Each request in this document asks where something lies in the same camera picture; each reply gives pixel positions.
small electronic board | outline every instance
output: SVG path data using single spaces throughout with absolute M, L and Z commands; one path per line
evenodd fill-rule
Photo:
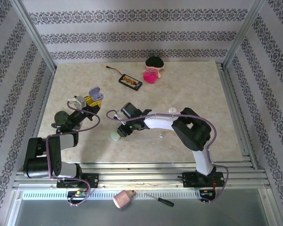
M 106 68 L 117 70 L 116 68 L 106 66 Z M 135 90 L 138 91 L 138 89 L 142 86 L 142 82 L 138 81 L 135 78 L 132 78 L 131 76 L 127 74 L 122 74 L 119 70 L 117 70 L 122 76 L 119 78 L 118 82 Z

cable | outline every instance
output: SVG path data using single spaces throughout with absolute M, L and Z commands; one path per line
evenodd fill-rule
M 136 117 L 136 118 L 132 118 L 132 119 L 114 119 L 114 118 L 111 118 L 109 117 L 109 113 L 110 112 L 115 112 L 117 113 L 116 110 L 110 110 L 110 111 L 107 111 L 106 113 L 106 116 L 107 118 L 109 118 L 110 120 L 114 120 L 114 121 L 121 121 L 121 122 L 127 122 L 127 121 L 133 121 L 133 120 L 137 120 L 137 119 L 143 119 L 143 118 L 149 118 L 149 117 L 156 117 L 156 116 L 163 116 L 163 117 L 188 117 L 188 118 L 194 118 L 194 119 L 199 119 L 199 120 L 202 120 L 204 122 L 206 122 L 208 125 L 210 125 L 210 127 L 213 129 L 214 131 L 214 136 L 212 138 L 212 140 L 209 142 L 209 144 L 207 145 L 207 155 L 208 155 L 208 162 L 210 164 L 212 164 L 213 166 L 215 167 L 222 167 L 222 168 L 225 168 L 226 170 L 226 179 L 225 179 L 225 183 L 223 185 L 223 187 L 221 188 L 220 192 L 218 193 L 218 195 L 215 197 L 215 199 L 209 201 L 209 204 L 215 202 L 219 197 L 220 195 L 222 194 L 222 192 L 224 191 L 224 188 L 226 186 L 226 183 L 227 183 L 227 180 L 228 180 L 228 175 L 229 175 L 229 171 L 228 171 L 228 168 L 226 166 L 223 166 L 223 165 L 216 165 L 214 164 L 212 161 L 211 161 L 211 158 L 210 158 L 210 155 L 209 155 L 209 147 L 214 143 L 214 141 L 216 140 L 216 137 L 217 137 L 217 130 L 215 128 L 215 126 L 207 119 L 205 118 L 202 118 L 202 117 L 199 117 L 199 116 L 196 116 L 196 115 L 191 115 L 191 114 L 166 114 L 166 113 L 155 113 L 155 114 L 148 114 L 148 115 L 143 115 L 143 116 L 140 116 L 140 117 Z
M 72 195 L 69 199 L 67 199 L 67 202 L 72 206 L 73 204 L 72 204 L 72 200 L 73 200 L 73 198 L 75 198 L 75 195 Z
M 89 112 L 89 111 L 85 111 L 85 110 L 80 110 L 80 109 L 76 109 L 76 108 L 73 108 L 69 105 L 69 101 L 67 101 L 67 106 L 71 109 L 71 110 L 75 110 L 75 111 L 78 111 L 78 112 L 84 112 L 84 113 L 87 113 L 87 114 L 92 114 L 94 116 L 96 116 L 98 118 L 98 122 L 94 125 L 94 126 L 91 126 L 90 128 L 87 128 L 87 129 L 82 129 L 82 130 L 77 130 L 77 131 L 72 131 L 72 132 L 67 132 L 67 133 L 58 133 L 58 134 L 52 134 L 52 135 L 48 135 L 46 137 L 46 154 L 47 154 L 47 163 L 48 163 L 48 172 L 49 172 L 49 179 L 51 180 L 63 180 L 63 179 L 67 179 L 67 180 L 76 180 L 76 181 L 81 181 L 81 182 L 84 182 L 87 184 L 87 194 L 85 196 L 85 198 L 80 201 L 79 203 L 77 204 L 73 204 L 71 202 L 72 199 L 70 199 L 68 202 L 70 203 L 70 205 L 75 205 L 75 206 L 79 206 L 81 205 L 84 201 L 86 201 L 90 195 L 90 192 L 91 192 L 91 186 L 90 186 L 90 183 L 86 180 L 83 180 L 83 179 L 80 179 L 80 178 L 57 178 L 57 177 L 53 177 L 52 174 L 51 174 L 51 162 L 50 162 L 50 152 L 49 152 L 49 138 L 50 137 L 58 137 L 58 136 L 61 136 L 61 135 L 67 135 L 67 134 L 74 134 L 74 133 L 79 133 L 79 132 L 84 132 L 84 131 L 88 131 L 88 130 L 91 130 L 91 129 L 94 129 L 95 127 L 97 127 L 100 123 L 100 118 L 98 115 L 96 115 L 95 113 L 92 113 L 92 112 Z
M 116 68 L 114 68 L 114 67 L 109 67 L 109 66 L 106 66 L 106 68 L 117 70 Z
M 216 193 L 216 182 L 213 182 L 213 193 Z

aluminum frame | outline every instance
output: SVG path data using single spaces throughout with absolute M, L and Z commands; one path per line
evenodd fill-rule
M 230 171 L 226 189 L 258 189 L 269 224 L 281 226 L 283 225 L 283 220 L 275 202 L 266 172 L 264 169 L 258 169 L 257 162 L 255 160 L 238 108 L 238 104 L 233 94 L 233 88 L 230 85 L 228 80 L 229 77 L 226 71 L 226 68 L 239 48 L 264 2 L 265 0 L 254 1 L 225 57 L 225 60 L 222 64 L 216 64 L 243 155 L 243 162 L 223 162 L 220 164 L 229 167 Z M 55 73 L 57 66 L 55 65 L 50 53 L 46 49 L 45 44 L 38 34 L 38 31 L 35 28 L 22 1 L 11 0 L 11 3 L 26 25 L 29 34 L 36 43 L 38 50 L 41 52 L 46 63 L 50 67 L 50 70 L 52 73 Z M 45 100 L 43 102 L 34 137 L 37 136 L 40 128 L 53 79 L 54 74 L 51 77 L 50 87 L 45 95 Z M 184 193 L 185 191 L 195 192 L 195 189 L 193 188 L 183 188 L 182 182 L 177 178 L 177 176 L 179 176 L 182 172 L 195 171 L 195 163 L 85 163 L 81 164 L 81 167 L 83 172 L 100 174 L 99 188 L 96 189 L 96 191 L 103 192 L 103 194 L 111 191 L 118 191 L 120 189 L 134 189 L 152 192 L 163 192 L 170 190 L 178 191 L 180 193 Z M 26 192 L 33 191 L 54 194 L 57 191 L 66 192 L 67 189 L 57 189 L 55 180 L 48 180 L 45 178 L 27 179 L 24 177 L 23 172 L 18 172 L 12 187 L 7 210 L 4 214 L 4 225 L 11 226 L 15 224 L 23 196 Z

grey floor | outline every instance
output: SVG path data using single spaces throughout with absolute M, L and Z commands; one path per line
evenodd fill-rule
M 16 226 L 265 226 L 268 225 L 257 190 L 227 190 L 203 205 L 198 200 L 173 200 L 168 207 L 156 200 L 134 200 L 125 209 L 113 201 L 90 200 L 79 207 L 66 201 L 24 200 Z

screwdriver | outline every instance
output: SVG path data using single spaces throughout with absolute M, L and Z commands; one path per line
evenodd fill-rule
M 161 203 L 163 203 L 163 204 L 165 204 L 165 205 L 167 205 L 167 206 L 171 206 L 171 207 L 174 206 L 174 203 L 171 202 L 171 201 L 169 201 L 169 200 L 162 199 L 162 198 L 157 198 L 157 197 L 152 196 L 152 195 L 147 194 L 147 193 L 145 193 L 145 195 L 150 196 L 150 197 L 152 197 L 152 198 L 154 198 L 154 199 L 157 199 L 159 202 L 161 202 Z

